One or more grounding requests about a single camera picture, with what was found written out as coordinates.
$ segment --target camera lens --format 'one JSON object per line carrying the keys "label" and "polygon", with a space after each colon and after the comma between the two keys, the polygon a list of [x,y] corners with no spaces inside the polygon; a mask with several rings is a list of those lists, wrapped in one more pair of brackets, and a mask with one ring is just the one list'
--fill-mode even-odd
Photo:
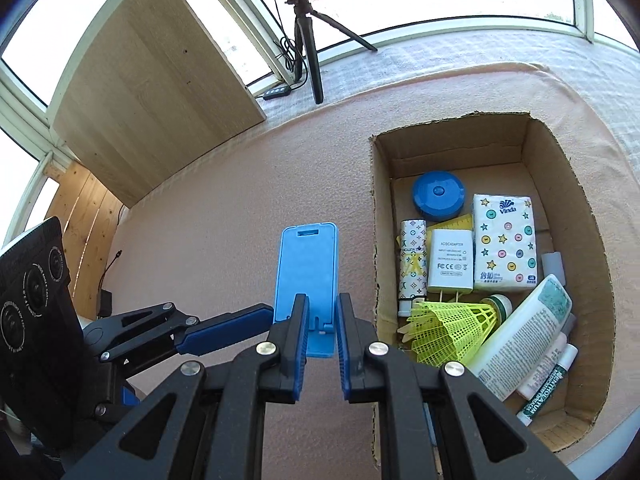
{"label": "camera lens", "polygon": [[42,314],[48,297],[44,272],[38,264],[33,264],[24,275],[24,301],[34,316]]}
{"label": "camera lens", "polygon": [[9,350],[19,352],[24,344],[24,323],[20,310],[12,301],[7,301],[2,307],[0,330]]}
{"label": "camera lens", "polygon": [[64,270],[64,267],[60,249],[53,247],[49,253],[49,272],[56,282],[59,282],[60,278],[62,278],[62,271]]}

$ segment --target tripod leg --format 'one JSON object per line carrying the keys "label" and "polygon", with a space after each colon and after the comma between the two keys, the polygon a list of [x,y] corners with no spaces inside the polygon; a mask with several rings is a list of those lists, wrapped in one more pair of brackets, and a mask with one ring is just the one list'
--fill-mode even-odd
{"label": "tripod leg", "polygon": [[322,79],[320,76],[320,65],[318,63],[318,51],[316,50],[313,25],[311,18],[308,16],[298,16],[296,21],[302,33],[302,41],[305,43],[306,62],[308,63],[309,76],[311,77],[311,88],[314,91],[316,104],[319,105],[324,101],[324,92],[322,92]]}
{"label": "tripod leg", "polygon": [[337,28],[345,36],[349,36],[353,41],[357,41],[367,50],[370,50],[372,52],[378,51],[372,44],[369,43],[369,41],[365,40],[364,38],[361,38],[355,32],[345,27],[343,24],[336,22],[331,16],[327,16],[326,14],[323,14],[322,12],[318,12],[317,10],[312,10],[311,12],[309,12],[309,14],[311,14],[312,16],[315,16],[318,20],[323,20],[325,23],[328,23],[333,28]]}
{"label": "tripod leg", "polygon": [[300,27],[298,27],[298,20],[296,20],[296,23],[294,23],[293,25],[294,28],[294,47],[296,49],[296,53],[295,53],[295,62],[294,62],[294,81],[297,83],[298,81],[300,81],[300,79],[302,79],[302,33],[300,32]]}

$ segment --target cardboard box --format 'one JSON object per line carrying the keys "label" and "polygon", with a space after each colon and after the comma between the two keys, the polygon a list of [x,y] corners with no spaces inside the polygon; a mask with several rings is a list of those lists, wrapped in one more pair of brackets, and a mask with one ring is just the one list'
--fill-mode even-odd
{"label": "cardboard box", "polygon": [[[568,378],[530,429],[553,451],[581,439],[607,398],[614,350],[614,302],[609,267],[590,205],[556,138],[529,114],[476,113],[416,124],[373,139],[376,229],[376,327],[380,340],[397,344],[397,262],[394,238],[402,220],[420,218],[412,203],[414,180],[426,171],[454,173],[466,187],[461,214],[474,193],[530,196],[540,254],[560,251],[579,348]],[[470,301],[487,293],[474,293]],[[518,305],[526,293],[508,294]],[[514,412],[517,394],[505,403]]]}

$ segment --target yellow ruler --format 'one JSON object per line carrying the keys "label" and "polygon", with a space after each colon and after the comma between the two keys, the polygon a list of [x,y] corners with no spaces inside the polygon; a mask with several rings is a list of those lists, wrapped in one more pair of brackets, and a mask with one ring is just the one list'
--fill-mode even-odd
{"label": "yellow ruler", "polygon": [[[472,231],[474,228],[474,218],[472,215],[462,215],[446,222],[440,222],[439,224],[430,225],[427,227],[427,256],[431,254],[431,234],[434,229],[463,229]],[[400,245],[400,237],[396,237],[398,246]]]}

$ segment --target beige fabric surface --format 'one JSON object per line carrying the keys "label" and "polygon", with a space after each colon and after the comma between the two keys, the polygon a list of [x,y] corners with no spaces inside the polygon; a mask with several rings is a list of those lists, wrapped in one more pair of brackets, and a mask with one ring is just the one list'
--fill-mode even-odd
{"label": "beige fabric surface", "polygon": [[[556,135],[584,187],[609,258],[616,349],[609,399],[591,432],[560,453],[569,462],[640,404],[634,349],[640,323],[640,187],[609,130],[584,101],[541,67],[494,64],[363,92],[231,139],[162,184],[123,219],[112,245],[122,257],[105,279],[114,312],[175,301],[202,318],[273,298],[278,242],[292,224],[340,228],[341,291],[372,319],[375,300],[371,136],[474,111],[529,112]],[[238,345],[206,356],[212,364]],[[149,391],[179,362],[134,378]],[[296,406],[267,410],[265,479],[376,478],[371,410],[343,402],[335,360],[311,360]]]}

